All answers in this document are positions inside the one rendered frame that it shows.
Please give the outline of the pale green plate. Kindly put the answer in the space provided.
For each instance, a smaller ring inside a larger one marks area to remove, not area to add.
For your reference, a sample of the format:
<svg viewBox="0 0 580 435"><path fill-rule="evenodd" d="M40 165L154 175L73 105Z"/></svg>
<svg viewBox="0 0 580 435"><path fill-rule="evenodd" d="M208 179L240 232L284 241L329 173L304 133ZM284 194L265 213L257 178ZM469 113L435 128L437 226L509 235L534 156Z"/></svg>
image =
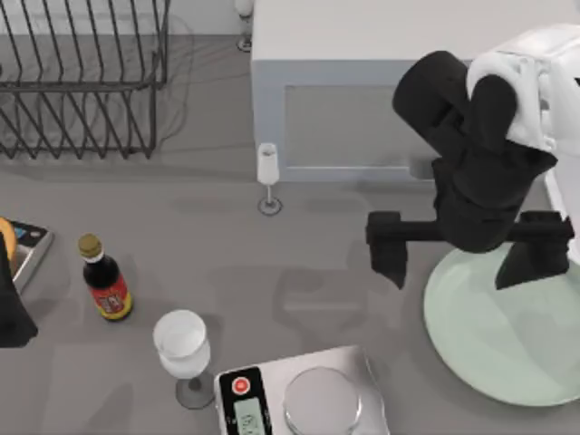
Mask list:
<svg viewBox="0 0 580 435"><path fill-rule="evenodd" d="M580 401L580 264L498 290L508 253L454 249L430 274L423 318L441 360L474 390L508 404Z"/></svg>

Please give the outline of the white wine glass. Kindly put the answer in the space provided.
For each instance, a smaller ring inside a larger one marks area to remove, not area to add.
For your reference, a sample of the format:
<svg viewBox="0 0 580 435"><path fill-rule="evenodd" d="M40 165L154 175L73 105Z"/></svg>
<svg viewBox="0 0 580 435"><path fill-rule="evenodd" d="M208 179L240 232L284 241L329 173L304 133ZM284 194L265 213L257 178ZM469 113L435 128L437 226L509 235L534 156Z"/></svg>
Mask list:
<svg viewBox="0 0 580 435"><path fill-rule="evenodd" d="M153 343L164 370L176 379L178 403L200 410L214 399L213 376L208 371L211 346L205 321L179 309L164 314L155 324Z"/></svg>

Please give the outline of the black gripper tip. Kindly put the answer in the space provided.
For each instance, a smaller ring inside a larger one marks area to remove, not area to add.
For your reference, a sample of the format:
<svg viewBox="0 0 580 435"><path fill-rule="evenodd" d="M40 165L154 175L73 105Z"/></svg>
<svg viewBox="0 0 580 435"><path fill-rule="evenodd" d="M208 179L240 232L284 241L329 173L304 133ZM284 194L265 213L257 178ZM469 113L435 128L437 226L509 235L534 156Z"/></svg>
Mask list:
<svg viewBox="0 0 580 435"><path fill-rule="evenodd" d="M0 349L23 348L37 335L38 328L16 291L0 234Z"/></svg>

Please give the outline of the white champagne flute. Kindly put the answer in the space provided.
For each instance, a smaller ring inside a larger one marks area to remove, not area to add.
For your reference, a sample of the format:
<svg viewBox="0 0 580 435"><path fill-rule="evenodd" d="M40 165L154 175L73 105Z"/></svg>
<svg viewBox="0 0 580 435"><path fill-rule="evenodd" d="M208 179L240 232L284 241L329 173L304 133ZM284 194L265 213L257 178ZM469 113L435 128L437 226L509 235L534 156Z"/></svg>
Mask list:
<svg viewBox="0 0 580 435"><path fill-rule="evenodd" d="M257 181L266 188L265 196L259 201L258 209L272 217L282 209L281 201L274 196L273 187L280 179L276 145L261 143L257 149Z"/></svg>

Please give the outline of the dark sauce bottle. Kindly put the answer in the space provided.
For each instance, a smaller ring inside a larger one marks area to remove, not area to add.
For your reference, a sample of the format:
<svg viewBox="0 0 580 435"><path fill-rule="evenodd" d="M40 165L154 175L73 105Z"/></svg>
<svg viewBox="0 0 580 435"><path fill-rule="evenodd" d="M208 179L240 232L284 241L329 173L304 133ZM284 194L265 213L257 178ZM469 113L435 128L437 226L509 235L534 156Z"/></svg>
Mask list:
<svg viewBox="0 0 580 435"><path fill-rule="evenodd" d="M79 238L78 249L84 261L82 276L100 316L109 322L125 319L133 301L116 260L105 253L101 240L92 233Z"/></svg>

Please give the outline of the yellow orange fruit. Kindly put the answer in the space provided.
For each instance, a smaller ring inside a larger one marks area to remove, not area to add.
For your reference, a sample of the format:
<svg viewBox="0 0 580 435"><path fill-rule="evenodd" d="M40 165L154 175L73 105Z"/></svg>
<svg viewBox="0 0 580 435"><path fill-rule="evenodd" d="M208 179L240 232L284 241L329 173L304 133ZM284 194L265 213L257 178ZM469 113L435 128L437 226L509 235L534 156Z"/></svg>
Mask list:
<svg viewBox="0 0 580 435"><path fill-rule="evenodd" d="M0 217L0 233L4 238L8 260L12 262L17 249L17 236L13 224L4 217Z"/></svg>

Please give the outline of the silver kitchen scale round pan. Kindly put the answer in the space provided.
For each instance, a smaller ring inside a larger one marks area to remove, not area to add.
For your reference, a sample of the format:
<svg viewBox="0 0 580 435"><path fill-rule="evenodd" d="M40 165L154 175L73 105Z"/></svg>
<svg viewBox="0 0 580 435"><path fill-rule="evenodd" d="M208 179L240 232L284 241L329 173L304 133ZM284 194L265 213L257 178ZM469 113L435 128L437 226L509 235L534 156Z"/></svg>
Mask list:
<svg viewBox="0 0 580 435"><path fill-rule="evenodd" d="M221 372L214 391L222 435L392 435L357 345Z"/></svg>

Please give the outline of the white stemmed glass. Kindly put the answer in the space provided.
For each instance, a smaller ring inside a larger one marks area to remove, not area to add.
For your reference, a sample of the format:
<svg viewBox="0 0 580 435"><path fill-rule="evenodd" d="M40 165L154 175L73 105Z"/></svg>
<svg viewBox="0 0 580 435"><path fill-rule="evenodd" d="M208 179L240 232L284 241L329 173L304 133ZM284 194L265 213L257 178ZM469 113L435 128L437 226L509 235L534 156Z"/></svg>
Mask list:
<svg viewBox="0 0 580 435"><path fill-rule="evenodd" d="M250 53L252 49L252 19L255 0L234 0L234 7L241 21L241 34L237 42L237 48L244 53Z"/></svg>

